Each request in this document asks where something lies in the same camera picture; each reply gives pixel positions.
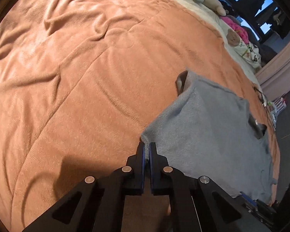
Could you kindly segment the grey t-shirt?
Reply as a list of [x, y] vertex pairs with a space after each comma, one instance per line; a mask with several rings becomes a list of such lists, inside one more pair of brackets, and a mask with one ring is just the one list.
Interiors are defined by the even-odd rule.
[[269, 134], [248, 100], [190, 70], [176, 80], [177, 99], [141, 134], [185, 175], [211, 178], [232, 197], [270, 203], [273, 161]]

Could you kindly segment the orange blanket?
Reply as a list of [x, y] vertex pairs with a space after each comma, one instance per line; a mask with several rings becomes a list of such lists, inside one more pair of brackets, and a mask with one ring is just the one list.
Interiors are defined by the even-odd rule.
[[0, 220], [22, 231], [90, 171], [135, 153], [186, 68], [246, 98], [253, 73], [175, 0], [19, 0], [0, 24]]

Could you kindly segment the pink curtain right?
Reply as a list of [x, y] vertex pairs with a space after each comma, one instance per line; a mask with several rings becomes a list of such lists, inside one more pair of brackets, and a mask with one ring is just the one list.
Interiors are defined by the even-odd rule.
[[256, 73], [256, 78], [270, 101], [290, 91], [290, 42]]

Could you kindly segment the pink fluffy garment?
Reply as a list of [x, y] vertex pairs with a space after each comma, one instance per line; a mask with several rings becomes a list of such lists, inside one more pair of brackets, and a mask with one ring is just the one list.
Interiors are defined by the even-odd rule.
[[241, 26], [241, 23], [232, 15], [221, 17], [232, 30], [234, 30], [245, 44], [249, 44], [249, 37], [247, 31]]

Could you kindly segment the beige plush toy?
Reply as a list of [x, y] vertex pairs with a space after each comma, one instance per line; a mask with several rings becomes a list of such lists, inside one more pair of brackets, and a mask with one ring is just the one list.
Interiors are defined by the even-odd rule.
[[207, 8], [214, 11], [216, 14], [225, 17], [226, 10], [223, 8], [222, 3], [219, 0], [193, 0], [195, 3], [200, 3], [206, 6]]

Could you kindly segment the hanging black coat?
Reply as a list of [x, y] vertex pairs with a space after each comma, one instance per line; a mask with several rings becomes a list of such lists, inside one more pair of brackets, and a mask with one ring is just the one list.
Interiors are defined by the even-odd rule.
[[246, 17], [255, 17], [257, 12], [262, 9], [264, 2], [265, 0], [238, 0], [235, 7]]

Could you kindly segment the beige bed sheet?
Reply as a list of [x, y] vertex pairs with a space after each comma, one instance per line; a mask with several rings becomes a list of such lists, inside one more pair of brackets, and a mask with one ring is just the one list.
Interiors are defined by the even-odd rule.
[[253, 74], [256, 74], [257, 72], [252, 68], [252, 66], [246, 62], [242, 57], [235, 52], [235, 50], [228, 44], [226, 36], [220, 27], [218, 21], [220, 19], [220, 15], [216, 14], [211, 9], [207, 8], [203, 4], [195, 3], [193, 0], [175, 0], [180, 5], [184, 6], [186, 9], [191, 10], [195, 14], [197, 14], [201, 19], [203, 19], [205, 22], [211, 24], [222, 36], [223, 41], [225, 43], [225, 48], [231, 55], [231, 57], [238, 62], [243, 70], [247, 70], [248, 72], [251, 72]]

